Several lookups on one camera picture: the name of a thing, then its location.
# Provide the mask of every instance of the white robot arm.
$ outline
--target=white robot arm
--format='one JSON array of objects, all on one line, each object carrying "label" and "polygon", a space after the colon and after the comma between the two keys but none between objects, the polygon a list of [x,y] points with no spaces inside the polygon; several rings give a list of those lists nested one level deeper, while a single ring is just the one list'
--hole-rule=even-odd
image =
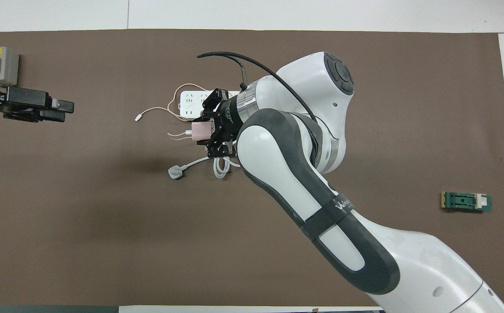
[{"label": "white robot arm", "polygon": [[363,218],[321,176],[341,163],[346,149],[344,122],[354,83],[343,62],[318,52],[277,74],[313,114],[272,75],[219,105],[224,127],[238,138],[248,178],[386,313],[504,313],[490,287],[439,239]]}]

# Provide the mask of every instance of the power strip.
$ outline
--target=power strip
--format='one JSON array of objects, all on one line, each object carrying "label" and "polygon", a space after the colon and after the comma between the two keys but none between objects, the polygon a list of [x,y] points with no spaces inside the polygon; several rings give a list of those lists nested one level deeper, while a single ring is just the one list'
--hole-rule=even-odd
[{"label": "power strip", "polygon": [[[240,91],[229,91],[229,97],[238,95]],[[212,93],[210,91],[182,91],[180,93],[180,103],[178,104],[178,109],[180,110],[181,117],[186,117],[187,119],[196,119],[200,117],[204,107],[202,103],[204,100]]]}]

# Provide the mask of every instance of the black velcro strap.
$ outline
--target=black velcro strap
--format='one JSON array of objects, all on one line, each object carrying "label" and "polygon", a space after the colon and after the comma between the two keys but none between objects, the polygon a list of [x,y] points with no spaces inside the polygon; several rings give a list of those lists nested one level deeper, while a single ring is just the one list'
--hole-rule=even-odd
[{"label": "black velcro strap", "polygon": [[315,240],[331,226],[337,224],[337,222],[347,216],[354,208],[355,206],[351,204],[350,200],[339,194],[329,201],[328,204],[322,206],[314,215],[310,216],[300,226],[300,230],[310,241]]}]

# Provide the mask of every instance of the electrical outlet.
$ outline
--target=electrical outlet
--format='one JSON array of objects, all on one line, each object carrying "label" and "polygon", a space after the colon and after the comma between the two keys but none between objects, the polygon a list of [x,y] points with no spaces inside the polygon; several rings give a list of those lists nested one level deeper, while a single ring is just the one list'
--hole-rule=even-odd
[{"label": "electrical outlet", "polygon": [[[212,93],[210,91],[182,91],[180,93],[180,103],[178,109],[180,110],[181,117],[187,119],[196,119],[200,117],[204,107],[202,103]],[[229,97],[238,95],[239,91],[229,91]]]}]

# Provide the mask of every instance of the green terminal block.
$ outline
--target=green terminal block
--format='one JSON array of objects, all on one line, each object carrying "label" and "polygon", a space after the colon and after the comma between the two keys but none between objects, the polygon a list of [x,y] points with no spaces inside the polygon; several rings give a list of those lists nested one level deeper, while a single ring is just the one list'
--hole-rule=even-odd
[{"label": "green terminal block", "polygon": [[492,197],[484,193],[442,192],[441,208],[490,212]]}]

